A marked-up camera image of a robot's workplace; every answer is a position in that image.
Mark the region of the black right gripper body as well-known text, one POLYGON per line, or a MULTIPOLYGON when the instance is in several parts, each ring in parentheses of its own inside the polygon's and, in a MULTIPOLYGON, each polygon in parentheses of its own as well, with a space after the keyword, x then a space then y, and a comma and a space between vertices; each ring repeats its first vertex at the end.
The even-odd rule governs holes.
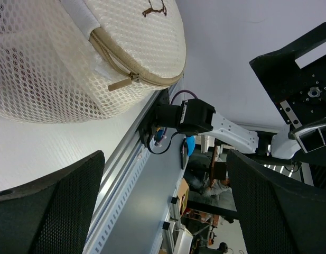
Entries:
POLYGON ((305 67, 296 60, 326 42, 326 22, 250 66, 304 153, 326 146, 326 54, 305 67))

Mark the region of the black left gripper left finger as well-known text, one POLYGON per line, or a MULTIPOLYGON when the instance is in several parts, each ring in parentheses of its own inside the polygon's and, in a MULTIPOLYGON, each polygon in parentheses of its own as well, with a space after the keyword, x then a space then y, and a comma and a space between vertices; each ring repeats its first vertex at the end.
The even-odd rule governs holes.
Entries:
POLYGON ((0 192, 0 253, 82 253, 105 167, 102 151, 0 192))

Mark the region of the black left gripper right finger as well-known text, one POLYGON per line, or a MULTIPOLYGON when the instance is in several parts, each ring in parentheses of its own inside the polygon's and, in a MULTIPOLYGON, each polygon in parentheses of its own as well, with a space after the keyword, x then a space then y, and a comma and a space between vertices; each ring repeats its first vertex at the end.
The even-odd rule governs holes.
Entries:
POLYGON ((227 170, 248 253, 326 253, 326 190, 236 150, 227 170))

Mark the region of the cream mesh laundry bag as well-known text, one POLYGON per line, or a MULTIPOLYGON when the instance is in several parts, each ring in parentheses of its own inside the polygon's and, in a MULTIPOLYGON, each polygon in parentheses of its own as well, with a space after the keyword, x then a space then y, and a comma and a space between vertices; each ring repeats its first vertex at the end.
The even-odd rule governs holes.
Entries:
POLYGON ((0 1, 0 117, 105 120, 177 83, 175 1, 0 1))

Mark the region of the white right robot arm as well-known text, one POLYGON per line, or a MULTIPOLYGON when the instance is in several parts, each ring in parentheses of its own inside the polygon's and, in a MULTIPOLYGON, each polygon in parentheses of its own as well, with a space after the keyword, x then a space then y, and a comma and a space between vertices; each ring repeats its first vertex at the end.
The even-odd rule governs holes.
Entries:
POLYGON ((248 253, 326 253, 326 190, 284 176, 250 158, 269 152, 326 167, 326 54, 296 60, 326 42, 326 22, 250 66, 286 125, 270 140, 216 113, 200 99, 157 110, 160 127, 205 134, 230 146, 228 176, 248 253))

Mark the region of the aluminium frame rail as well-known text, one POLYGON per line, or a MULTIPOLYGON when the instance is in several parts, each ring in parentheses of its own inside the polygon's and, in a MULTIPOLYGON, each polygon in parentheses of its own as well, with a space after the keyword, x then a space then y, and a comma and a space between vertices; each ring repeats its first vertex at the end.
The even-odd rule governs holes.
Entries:
MULTIPOLYGON (((169 88, 170 98, 182 88, 182 82, 169 88)), ((163 143, 161 154, 159 147, 146 148, 138 131, 158 92, 142 104, 139 115, 105 163, 99 193, 102 188, 111 192, 134 153, 147 150, 150 155, 101 253, 158 253, 163 232, 170 226, 169 206, 180 182, 179 147, 183 137, 175 136, 172 144, 163 143)))

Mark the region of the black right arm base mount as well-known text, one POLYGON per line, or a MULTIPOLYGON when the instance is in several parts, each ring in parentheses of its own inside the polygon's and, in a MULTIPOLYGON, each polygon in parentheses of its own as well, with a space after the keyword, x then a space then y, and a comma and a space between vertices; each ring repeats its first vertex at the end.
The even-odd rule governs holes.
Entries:
POLYGON ((138 131, 141 143, 147 148, 147 144, 151 142, 157 130, 157 116, 156 110, 161 105, 168 105, 170 103, 169 90, 164 89, 157 93, 156 98, 150 104, 148 111, 145 113, 138 131))

